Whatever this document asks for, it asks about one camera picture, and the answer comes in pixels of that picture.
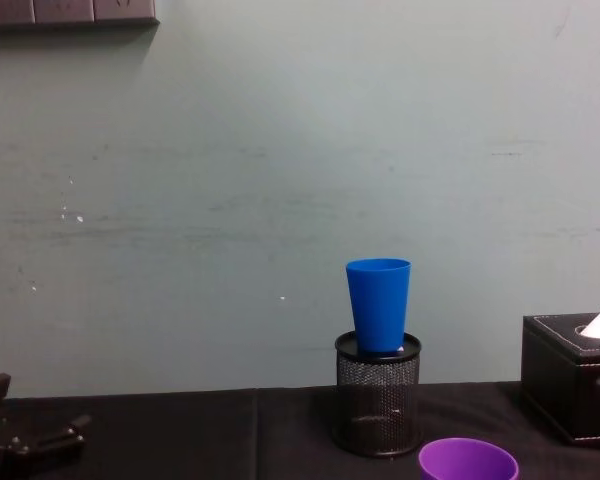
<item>black tissue box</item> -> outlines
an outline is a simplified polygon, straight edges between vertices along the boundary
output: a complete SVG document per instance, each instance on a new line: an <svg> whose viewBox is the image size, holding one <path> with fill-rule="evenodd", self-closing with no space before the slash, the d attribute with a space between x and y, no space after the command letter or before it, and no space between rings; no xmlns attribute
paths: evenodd
<svg viewBox="0 0 600 480"><path fill-rule="evenodd" d="M600 447L600 339L580 335L596 313L524 317L522 392L574 445Z"/></svg>

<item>metal mesh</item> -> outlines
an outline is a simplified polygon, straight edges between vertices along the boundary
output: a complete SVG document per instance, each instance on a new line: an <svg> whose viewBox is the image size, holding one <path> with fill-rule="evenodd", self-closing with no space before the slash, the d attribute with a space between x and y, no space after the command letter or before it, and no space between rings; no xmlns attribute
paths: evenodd
<svg viewBox="0 0 600 480"><path fill-rule="evenodd" d="M355 453L391 456L419 443L417 395L420 357L367 363L337 357L339 440Z"/></svg>

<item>black table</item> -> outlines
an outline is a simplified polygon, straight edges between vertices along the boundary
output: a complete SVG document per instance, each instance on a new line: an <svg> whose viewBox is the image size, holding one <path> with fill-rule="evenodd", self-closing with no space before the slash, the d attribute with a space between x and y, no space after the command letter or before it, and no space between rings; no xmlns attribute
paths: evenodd
<svg viewBox="0 0 600 480"><path fill-rule="evenodd" d="M425 442L473 437L510 451L522 480L600 480L600 450L564 445L518 404L517 383L421 385ZM15 400L9 412L40 428L93 415L80 464L65 479L418 479L417 453L394 460L338 449L328 425L334 389L243 390Z"/></svg>

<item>purple bowl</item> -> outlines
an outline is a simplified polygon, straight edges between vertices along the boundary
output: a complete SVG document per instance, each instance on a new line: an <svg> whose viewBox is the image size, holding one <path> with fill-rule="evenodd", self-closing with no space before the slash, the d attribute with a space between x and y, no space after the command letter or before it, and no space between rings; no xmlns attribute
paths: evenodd
<svg viewBox="0 0 600 480"><path fill-rule="evenodd" d="M472 438L445 438L418 455L422 480L517 480L518 463L509 452Z"/></svg>

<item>cup rim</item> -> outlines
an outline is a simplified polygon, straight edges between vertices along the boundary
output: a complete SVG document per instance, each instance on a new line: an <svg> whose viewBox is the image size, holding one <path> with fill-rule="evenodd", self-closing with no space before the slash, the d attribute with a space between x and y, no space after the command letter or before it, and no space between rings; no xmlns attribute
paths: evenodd
<svg viewBox="0 0 600 480"><path fill-rule="evenodd" d="M435 476L435 474L430 472L425 467L425 465L422 463L423 454L426 452L426 450L428 450L430 448L434 448L434 447L439 446L440 444L444 444L444 443L469 443L469 444L474 444L474 445L480 444L482 446L488 447L491 450L495 450L498 453L503 454L506 458L508 458L511 461L514 471L511 475L511 477L509 477L509 480L517 479L520 475L520 468L518 467L518 462L516 461L514 456L511 455L509 452L507 452L504 448L494 445L493 443L485 442L483 440L477 440L475 438L451 437L451 438L440 438L438 440L434 440L433 442L429 442L424 447L422 447L420 449L420 452L418 453L418 463L420 464L420 468L422 469L422 471L424 473L431 476L432 478L436 478L436 476Z"/></svg>
<svg viewBox="0 0 600 480"><path fill-rule="evenodd" d="M369 268L372 263L380 264L382 262L386 262L389 265L384 268ZM405 260L404 258L360 258L358 260L351 260L349 263L347 263L347 270L355 272L388 272L391 270L409 268L410 266L411 262L409 260Z"/></svg>

